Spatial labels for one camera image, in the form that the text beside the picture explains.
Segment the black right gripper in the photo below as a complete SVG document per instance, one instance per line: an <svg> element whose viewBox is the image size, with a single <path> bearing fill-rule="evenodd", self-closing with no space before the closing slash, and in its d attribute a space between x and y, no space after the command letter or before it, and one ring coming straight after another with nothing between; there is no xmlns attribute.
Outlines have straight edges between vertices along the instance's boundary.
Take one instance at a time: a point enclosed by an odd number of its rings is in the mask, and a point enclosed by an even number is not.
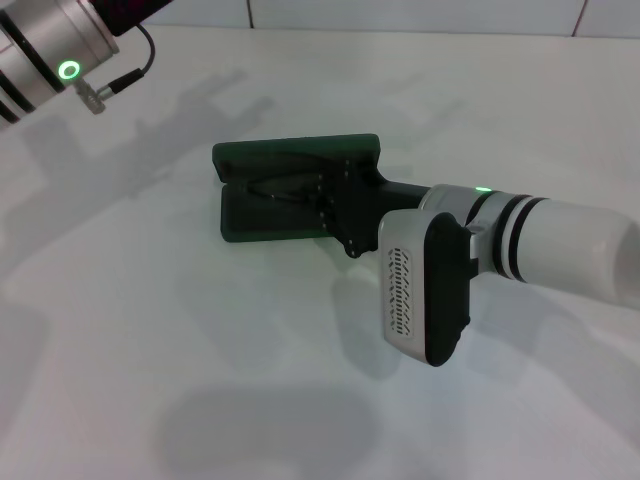
<svg viewBox="0 0 640 480"><path fill-rule="evenodd" d="M390 211L416 209L430 190L386 179L377 161L323 159L317 173L317 212L323 229L350 258L378 249L378 229Z"/></svg>

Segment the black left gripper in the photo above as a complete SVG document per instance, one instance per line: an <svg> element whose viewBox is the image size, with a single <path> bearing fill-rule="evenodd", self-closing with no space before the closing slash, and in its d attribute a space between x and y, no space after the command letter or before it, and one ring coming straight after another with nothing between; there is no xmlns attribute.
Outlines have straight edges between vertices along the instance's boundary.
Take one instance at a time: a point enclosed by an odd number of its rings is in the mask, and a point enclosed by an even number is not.
<svg viewBox="0 0 640 480"><path fill-rule="evenodd" d="M94 0L94 8L113 36L121 36L166 7L170 0Z"/></svg>

